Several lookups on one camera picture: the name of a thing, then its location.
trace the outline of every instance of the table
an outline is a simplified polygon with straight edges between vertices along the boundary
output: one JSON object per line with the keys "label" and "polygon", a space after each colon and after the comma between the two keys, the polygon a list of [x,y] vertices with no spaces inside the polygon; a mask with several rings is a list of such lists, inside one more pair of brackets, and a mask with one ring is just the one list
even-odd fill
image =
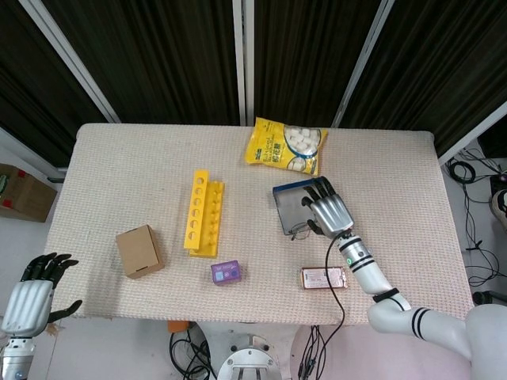
{"label": "table", "polygon": [[[301,267],[323,266],[330,241],[291,241],[272,187],[302,173],[247,165],[250,127],[84,125],[61,191],[46,253],[71,253],[79,265],[58,285],[54,310],[82,299],[81,316],[191,321],[334,324],[329,291],[304,291]],[[193,171],[225,182],[215,260],[183,249]],[[472,307],[456,231],[428,132],[332,129],[322,149],[329,178],[391,284],[413,306],[464,317]],[[150,224],[166,267],[124,276],[115,236]],[[238,260],[241,283],[217,287],[210,265]],[[336,252],[332,265],[343,265]],[[339,291],[346,325],[367,323],[372,299],[350,271]]]}

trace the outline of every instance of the black strap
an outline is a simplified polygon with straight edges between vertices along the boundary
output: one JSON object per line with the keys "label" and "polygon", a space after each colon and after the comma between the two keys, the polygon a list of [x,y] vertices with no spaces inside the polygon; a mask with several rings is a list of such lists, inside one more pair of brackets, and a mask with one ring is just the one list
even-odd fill
{"label": "black strap", "polygon": [[393,287],[390,291],[385,291],[382,294],[374,295],[373,301],[375,301],[375,303],[379,303],[380,301],[383,301],[386,298],[390,298],[398,293],[399,293],[398,289]]}

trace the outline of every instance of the cardboard box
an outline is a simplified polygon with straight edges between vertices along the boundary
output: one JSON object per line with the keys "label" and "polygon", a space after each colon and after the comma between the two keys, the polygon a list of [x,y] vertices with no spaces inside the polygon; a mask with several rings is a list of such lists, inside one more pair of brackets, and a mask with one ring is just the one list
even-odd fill
{"label": "cardboard box", "polygon": [[153,230],[145,225],[116,236],[125,275],[138,279],[164,268]]}
{"label": "cardboard box", "polygon": [[0,216],[45,222],[56,190],[16,166],[0,164]]}

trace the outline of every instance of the metal robotic finger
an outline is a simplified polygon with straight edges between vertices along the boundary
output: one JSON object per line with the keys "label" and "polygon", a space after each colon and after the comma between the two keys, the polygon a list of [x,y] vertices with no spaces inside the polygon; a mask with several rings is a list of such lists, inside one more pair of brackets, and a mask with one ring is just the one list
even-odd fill
{"label": "metal robotic finger", "polygon": [[52,313],[49,314],[48,323],[53,323],[53,322],[58,321],[59,319],[69,317],[70,315],[72,315],[76,311],[78,311],[81,304],[82,304],[82,300],[79,299],[78,301],[74,302],[70,307],[68,307],[66,309],[53,311]]}
{"label": "metal robotic finger", "polygon": [[328,196],[328,194],[327,194],[327,191],[324,189],[324,186],[322,186],[318,180],[315,180],[314,184],[315,184],[315,187],[317,188],[318,192],[320,193],[320,196],[322,198],[326,198]]}
{"label": "metal robotic finger", "polygon": [[53,272],[49,276],[49,280],[53,282],[53,289],[56,288],[56,285],[58,285],[58,282],[63,276],[63,273],[65,273],[65,270],[73,265],[76,265],[79,261],[77,260],[65,260],[64,262],[56,265],[55,269],[53,269]]}
{"label": "metal robotic finger", "polygon": [[41,259],[39,259],[36,262],[35,266],[33,267],[32,273],[30,274],[30,279],[39,279],[40,275],[42,274],[42,272],[46,268],[46,265],[48,265],[48,263],[51,260],[53,260],[56,256],[57,256],[57,253],[53,252],[53,253],[50,253],[50,254],[42,257]]}
{"label": "metal robotic finger", "polygon": [[70,254],[63,254],[63,255],[58,255],[57,257],[55,257],[53,260],[51,260],[48,264],[48,266],[46,267],[46,270],[42,273],[42,276],[40,277],[40,279],[49,279],[51,273],[53,272],[53,270],[55,269],[56,265],[58,265],[59,263],[61,263],[62,261],[64,260],[68,260],[72,257],[72,255]]}
{"label": "metal robotic finger", "polygon": [[26,281],[28,279],[32,279],[33,272],[36,270],[37,266],[45,263],[44,266],[56,256],[56,252],[50,253],[48,255],[41,255],[30,261],[27,265],[25,271],[23,272],[23,276],[21,277],[21,281]]}
{"label": "metal robotic finger", "polygon": [[38,256],[32,261],[29,262],[29,264],[26,266],[25,271],[23,272],[23,275],[21,276],[21,281],[26,281],[30,278],[30,274],[32,274],[32,269],[35,266],[35,264],[44,257],[44,255]]}
{"label": "metal robotic finger", "polygon": [[336,194],[336,192],[334,191],[334,188],[333,186],[331,185],[331,183],[327,180],[327,178],[325,177],[320,177],[319,180],[324,184],[324,187],[326,188],[327,190],[327,193],[332,196],[334,194]]}
{"label": "metal robotic finger", "polygon": [[308,198],[307,196],[304,196],[303,199],[301,200],[301,205],[302,206],[310,206],[311,204],[313,203],[313,201]]}
{"label": "metal robotic finger", "polygon": [[314,201],[320,200],[320,196],[318,196],[317,192],[311,186],[305,186],[304,189],[311,196]]}
{"label": "metal robotic finger", "polygon": [[311,230],[314,231],[317,235],[323,235],[322,229],[315,224],[315,222],[311,219],[307,220],[308,226],[310,226]]}

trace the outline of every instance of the orange object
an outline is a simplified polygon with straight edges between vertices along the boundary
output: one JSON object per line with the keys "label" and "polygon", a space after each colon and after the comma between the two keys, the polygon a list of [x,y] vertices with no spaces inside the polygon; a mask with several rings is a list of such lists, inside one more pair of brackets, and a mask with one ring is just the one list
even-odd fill
{"label": "orange object", "polygon": [[167,330],[170,333],[180,333],[189,328],[189,321],[167,321]]}

